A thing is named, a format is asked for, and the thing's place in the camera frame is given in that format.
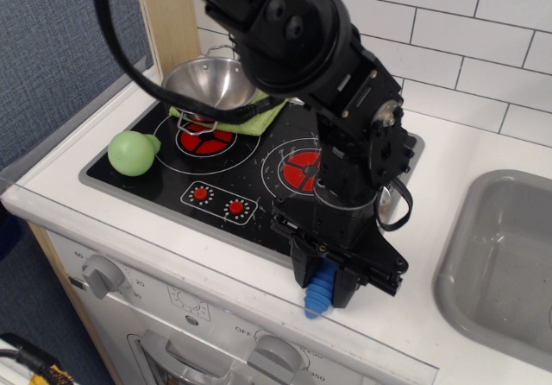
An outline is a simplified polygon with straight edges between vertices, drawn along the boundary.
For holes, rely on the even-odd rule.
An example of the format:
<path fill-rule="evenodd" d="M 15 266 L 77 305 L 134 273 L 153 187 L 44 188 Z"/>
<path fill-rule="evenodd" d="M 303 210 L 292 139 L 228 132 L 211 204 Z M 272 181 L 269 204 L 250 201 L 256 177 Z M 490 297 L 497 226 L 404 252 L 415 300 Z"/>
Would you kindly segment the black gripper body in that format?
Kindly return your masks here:
<path fill-rule="evenodd" d="M 291 240 L 298 240 L 315 251 L 318 243 L 331 249 L 350 249 L 374 213 L 372 203 L 381 189 L 358 205 L 339 200 L 319 185 L 314 187 L 312 201 L 295 196 L 277 198 L 273 201 L 272 229 L 286 237 L 290 247 Z"/>

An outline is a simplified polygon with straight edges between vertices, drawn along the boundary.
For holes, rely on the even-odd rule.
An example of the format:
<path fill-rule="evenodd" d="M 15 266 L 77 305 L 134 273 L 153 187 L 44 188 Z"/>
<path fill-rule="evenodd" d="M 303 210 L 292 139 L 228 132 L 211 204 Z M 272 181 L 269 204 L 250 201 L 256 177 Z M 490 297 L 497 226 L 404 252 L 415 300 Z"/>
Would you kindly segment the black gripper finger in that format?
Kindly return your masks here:
<path fill-rule="evenodd" d="M 305 288 L 319 269 L 323 258 L 298 240 L 291 240 L 291 259 L 295 281 Z"/>
<path fill-rule="evenodd" d="M 345 308 L 360 286 L 365 286 L 367 277 L 349 268 L 339 268 L 334 279 L 332 305 Z"/>

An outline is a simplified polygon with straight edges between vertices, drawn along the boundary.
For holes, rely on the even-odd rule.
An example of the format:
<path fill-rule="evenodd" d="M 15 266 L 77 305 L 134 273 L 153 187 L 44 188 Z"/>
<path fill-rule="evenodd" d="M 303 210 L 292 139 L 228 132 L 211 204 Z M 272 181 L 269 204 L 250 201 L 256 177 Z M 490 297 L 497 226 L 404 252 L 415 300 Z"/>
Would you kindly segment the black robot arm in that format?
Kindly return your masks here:
<path fill-rule="evenodd" d="M 345 307 L 361 286 L 395 294 L 407 261 L 383 234 L 381 194 L 411 195 L 400 88 L 361 44 L 341 0 L 204 0 L 232 35 L 250 81 L 316 112 L 321 148 L 312 200 L 273 202 L 273 228 L 291 245 L 297 283 L 309 286 L 324 261 L 336 265 L 332 304 Z"/>

